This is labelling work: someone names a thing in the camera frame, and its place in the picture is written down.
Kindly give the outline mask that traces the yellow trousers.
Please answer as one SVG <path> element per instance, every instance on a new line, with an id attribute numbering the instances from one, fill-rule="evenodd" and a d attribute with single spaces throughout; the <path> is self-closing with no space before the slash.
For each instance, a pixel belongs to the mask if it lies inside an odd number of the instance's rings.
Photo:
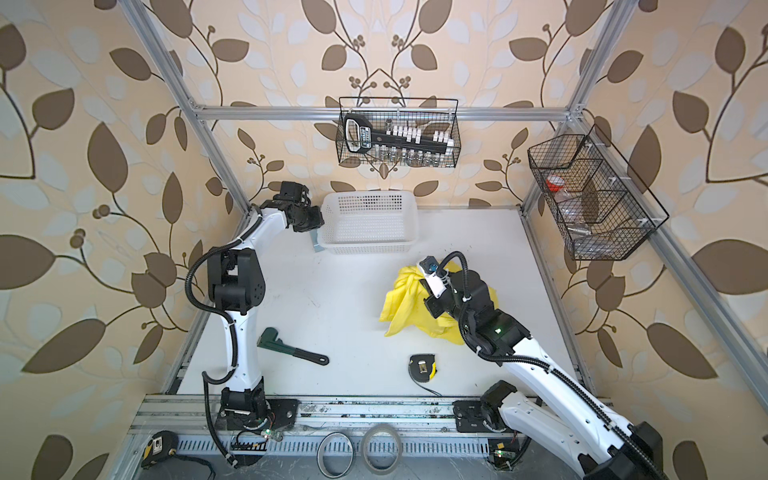
<path id="1" fill-rule="evenodd" d="M 393 289 L 386 294 L 379 321 L 388 323 L 386 337 L 399 334 L 404 329 L 418 329 L 423 334 L 439 340 L 464 345 L 458 322 L 449 314 L 434 317 L 425 305 L 429 291 L 422 283 L 424 274 L 418 266 L 399 270 Z"/>

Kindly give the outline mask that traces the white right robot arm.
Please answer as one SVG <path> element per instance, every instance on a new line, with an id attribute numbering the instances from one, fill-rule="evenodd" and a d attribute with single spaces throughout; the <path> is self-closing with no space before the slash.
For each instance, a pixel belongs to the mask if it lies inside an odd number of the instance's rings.
<path id="1" fill-rule="evenodd" d="M 663 440 L 646 422 L 632 423 L 562 370 L 532 333 L 497 308 L 487 284 L 459 251 L 419 265 L 433 317 L 450 315 L 464 344 L 531 390 L 530 401 L 499 381 L 481 398 L 489 430 L 511 429 L 546 448 L 584 479 L 663 479 Z"/>

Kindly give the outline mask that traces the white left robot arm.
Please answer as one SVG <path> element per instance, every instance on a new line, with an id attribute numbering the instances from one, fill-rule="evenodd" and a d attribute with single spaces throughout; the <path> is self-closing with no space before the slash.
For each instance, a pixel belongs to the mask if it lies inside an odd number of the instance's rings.
<path id="1" fill-rule="evenodd" d="M 189 303 L 220 318 L 225 330 L 229 355 L 226 373 L 215 378 L 203 371 L 201 377 L 207 429 L 219 453 L 234 469 L 240 463 L 217 433 L 211 411 L 211 388 L 222 388 L 219 412 L 241 422 L 254 420 L 252 432 L 272 429 L 276 421 L 265 398 L 257 355 L 247 348 L 255 331 L 257 307 L 266 295 L 259 255 L 289 227 L 296 233 L 305 233 L 323 225 L 321 210 L 312 204 L 308 187 L 283 181 L 273 198 L 251 207 L 249 220 L 233 240 L 203 254 L 192 263 L 184 279 Z"/>

